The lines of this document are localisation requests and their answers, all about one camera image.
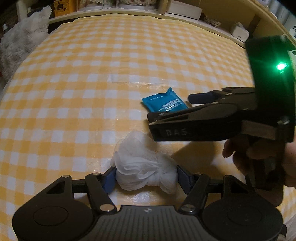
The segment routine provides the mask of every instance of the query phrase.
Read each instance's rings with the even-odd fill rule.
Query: white fluffy cushion
[[[0,67],[6,82],[25,58],[47,37],[50,6],[17,23],[1,39]]]

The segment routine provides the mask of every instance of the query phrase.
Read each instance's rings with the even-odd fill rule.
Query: yellow and white checkered tablecloth
[[[61,25],[18,68],[0,104],[0,240],[16,239],[12,215],[49,183],[106,171],[118,140],[149,132],[141,98],[169,86],[186,100],[251,85],[245,50],[190,24],[108,14]],[[242,180],[222,144],[161,143],[160,150],[191,172]],[[179,205],[185,195],[116,187],[110,197],[117,206]],[[295,202],[285,188],[285,221],[296,214]]]

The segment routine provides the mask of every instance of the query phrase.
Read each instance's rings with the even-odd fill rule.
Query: green led indicator
[[[279,63],[277,66],[276,66],[276,68],[278,69],[278,70],[283,70],[284,68],[286,68],[287,67],[287,65],[285,64],[285,63]]]

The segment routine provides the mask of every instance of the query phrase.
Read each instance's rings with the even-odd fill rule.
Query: blue plastic sachet
[[[151,112],[178,111],[187,108],[184,102],[172,90],[172,87],[168,88],[166,93],[151,95],[143,98],[142,101]]]

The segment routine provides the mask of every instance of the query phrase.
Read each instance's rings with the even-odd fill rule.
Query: knotted white plastic bag
[[[175,161],[156,149],[157,144],[139,131],[130,132],[119,144],[111,163],[117,168],[116,180],[124,190],[150,185],[160,186],[168,194],[175,193],[178,181]]]

